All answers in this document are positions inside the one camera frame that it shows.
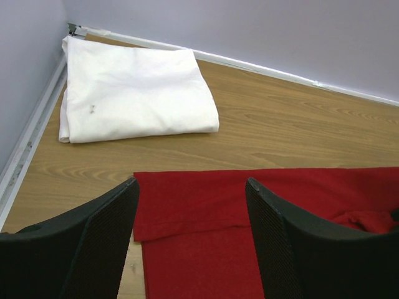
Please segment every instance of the folded red fabric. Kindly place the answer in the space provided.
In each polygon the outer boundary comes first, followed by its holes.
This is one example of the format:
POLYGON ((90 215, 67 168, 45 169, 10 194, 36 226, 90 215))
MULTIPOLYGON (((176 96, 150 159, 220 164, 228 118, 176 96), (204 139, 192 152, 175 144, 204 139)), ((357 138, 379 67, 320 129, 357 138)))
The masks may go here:
POLYGON ((389 230, 392 222, 380 216, 399 207, 399 168, 135 173, 135 177, 140 203, 133 232, 134 239, 143 242, 149 299, 263 298, 246 209, 249 177, 320 217, 358 229, 389 230))

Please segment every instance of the wood grain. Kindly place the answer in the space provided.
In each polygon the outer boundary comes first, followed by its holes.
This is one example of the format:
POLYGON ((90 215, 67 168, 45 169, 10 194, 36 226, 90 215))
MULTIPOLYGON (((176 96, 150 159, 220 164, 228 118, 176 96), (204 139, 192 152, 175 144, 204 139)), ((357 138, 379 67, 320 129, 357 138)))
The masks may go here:
MULTIPOLYGON (((198 64, 218 107, 219 133, 66 145, 57 141, 59 101, 4 230, 83 204, 135 171, 399 166, 399 108, 198 64)), ((119 299, 144 297, 141 248, 131 242, 119 299)))

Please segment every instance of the skirting board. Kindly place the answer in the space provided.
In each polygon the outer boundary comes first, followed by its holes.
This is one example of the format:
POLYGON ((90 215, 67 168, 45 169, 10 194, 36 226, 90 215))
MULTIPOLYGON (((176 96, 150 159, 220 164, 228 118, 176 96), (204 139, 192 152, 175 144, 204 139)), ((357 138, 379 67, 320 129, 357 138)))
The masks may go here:
MULTIPOLYGON (((161 50, 185 49, 184 47, 180 47, 177 45, 166 44, 163 42, 155 42, 153 40, 141 39, 138 37, 125 36, 122 34, 117 34, 117 33, 106 31, 106 30, 94 29, 94 28, 84 27, 84 26, 77 26, 75 34, 77 34, 78 36, 85 36, 86 34, 93 34, 95 36, 103 36, 108 39, 119 40, 121 42, 127 42, 129 44, 140 45, 142 47, 148 47, 151 49, 161 49, 161 50)), ((299 83, 299 84, 303 84, 303 85, 307 85, 307 86, 311 86, 311 87, 316 87, 316 88, 320 88, 320 89, 324 89, 324 90, 330 90, 333 92, 339 92, 339 93, 343 93, 346 95, 352 95, 352 96, 359 97, 359 98, 365 98, 367 100, 371 100, 374 102, 380 102, 380 103, 385 103, 385 104, 399 107, 399 102, 397 102, 395 100, 388 99, 388 98, 377 97, 375 95, 369 95, 367 93, 357 92, 355 90, 349 90, 346 88, 325 84, 325 83, 322 83, 322 82, 319 82, 316 80, 311 80, 308 78, 281 72, 279 70, 270 69, 268 67, 263 67, 263 66, 256 65, 256 64, 250 64, 249 62, 231 59, 231 58, 220 56, 220 55, 206 53, 206 52, 202 52, 202 51, 198 51, 198 50, 193 50, 193 51, 194 51, 195 57, 200 60, 212 62, 215 64, 227 65, 230 67, 247 70, 250 72, 266 75, 269 77, 274 77, 274 78, 278 78, 278 79, 282 79, 282 80, 286 80, 286 81, 290 81, 290 82, 295 82, 295 83, 299 83)))
POLYGON ((1 174, 0 181, 0 230, 2 229, 18 190, 24 180, 33 155, 39 145, 44 129, 57 103, 62 88, 67 80, 66 59, 60 59, 38 101, 13 154, 1 174))

